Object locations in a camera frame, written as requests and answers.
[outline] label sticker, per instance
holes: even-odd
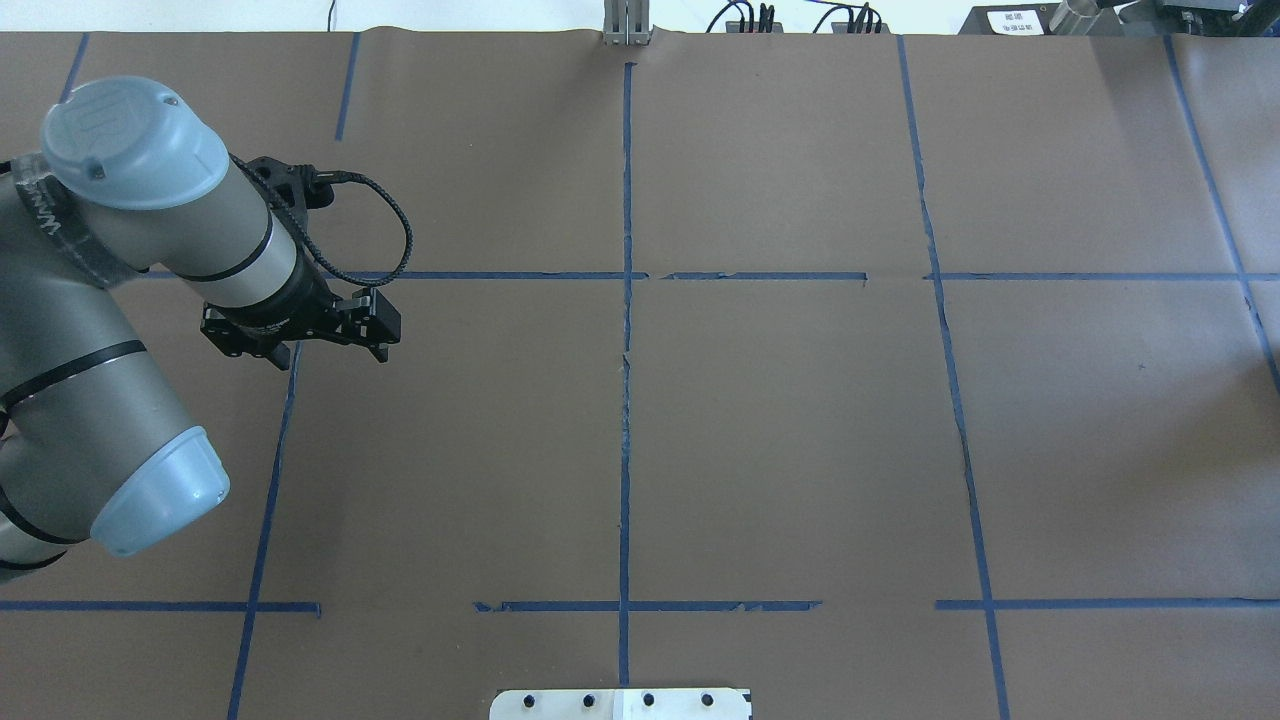
[[[996,35],[1044,35],[1036,10],[991,10],[987,22]]]

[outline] blue plastic cap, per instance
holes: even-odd
[[[72,192],[120,210],[164,210],[227,176],[227,146],[178,94],[154,79],[109,77],[77,87],[40,128],[50,169]]]
[[[188,428],[124,480],[88,534],[111,555],[128,557],[216,507],[230,488],[205,428]]]

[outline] white background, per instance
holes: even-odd
[[[777,5],[777,20],[787,32],[812,31],[827,9],[805,0],[769,4]],[[951,35],[974,4],[884,0],[873,6],[893,32]],[[703,32],[722,6],[721,0],[652,0],[650,20]],[[329,0],[0,0],[0,31],[323,31],[328,10]],[[737,12],[724,17],[737,18]],[[844,22],[845,14],[831,19]],[[602,0],[338,0],[335,29],[599,29],[603,20]]]

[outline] white metal bracket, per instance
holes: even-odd
[[[605,45],[649,45],[649,0],[604,0]]]
[[[751,720],[751,691],[506,691],[493,698],[489,720]]]

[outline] black rubber ring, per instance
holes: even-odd
[[[61,560],[64,555],[67,555],[65,550],[50,557],[49,560],[41,560],[40,562],[32,562],[31,565],[24,565],[22,562],[9,562],[8,560],[0,560],[0,570],[17,570],[18,573],[29,573],[32,570],[40,570],[41,568],[49,568],[54,562]]]
[[[220,279],[229,278],[229,277],[239,273],[244,268],[248,268],[250,265],[253,264],[253,260],[257,260],[259,258],[262,256],[262,252],[266,252],[266,246],[268,246],[268,243],[271,242],[271,228],[275,227],[275,220],[270,219],[271,218],[270,213],[268,213],[266,215],[268,215],[268,223],[266,223],[266,232],[262,233],[262,242],[257,243],[257,247],[255,247],[253,251],[248,254],[248,258],[241,260],[236,265],[233,265],[230,268],[227,268],[225,270],[223,270],[220,273],[214,273],[211,275],[184,275],[182,273],[174,273],[174,274],[178,275],[179,278],[187,281],[187,282],[193,282],[193,283],[211,283],[214,281],[220,281]]]
[[[76,544],[78,542],[82,542],[82,541],[61,538],[52,533],[46,533],[45,530],[41,530],[40,528],[32,525],[31,520],[26,519],[22,515],[22,512],[18,512],[18,509],[13,506],[13,502],[9,501],[9,496],[4,492],[3,487],[0,487],[0,515],[8,518],[9,521],[13,523],[19,530],[27,533],[28,536],[38,541],[45,541],[52,544]]]
[[[9,413],[14,405],[31,397],[32,395],[36,395],[46,387],[58,384],[72,375],[78,375],[90,368],[96,368],[108,360],[115,360],[116,357],[146,351],[147,346],[142,345],[141,340],[127,340],[124,342],[104,347],[102,350],[96,350],[88,355],[81,355],[70,363],[63,363],[52,370],[41,373],[4,393],[4,396],[0,396],[0,413]]]

